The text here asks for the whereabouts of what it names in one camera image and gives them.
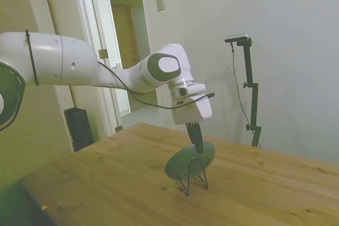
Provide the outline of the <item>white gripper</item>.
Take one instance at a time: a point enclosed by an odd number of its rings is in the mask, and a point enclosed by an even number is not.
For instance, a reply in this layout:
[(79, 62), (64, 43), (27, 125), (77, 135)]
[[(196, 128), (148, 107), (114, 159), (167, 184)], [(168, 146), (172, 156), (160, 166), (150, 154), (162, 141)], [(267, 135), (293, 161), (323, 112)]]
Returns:
[(172, 110), (176, 125), (186, 124), (186, 129), (197, 153), (203, 152), (201, 128), (198, 122), (212, 117), (211, 104), (208, 98), (203, 98), (184, 107)]

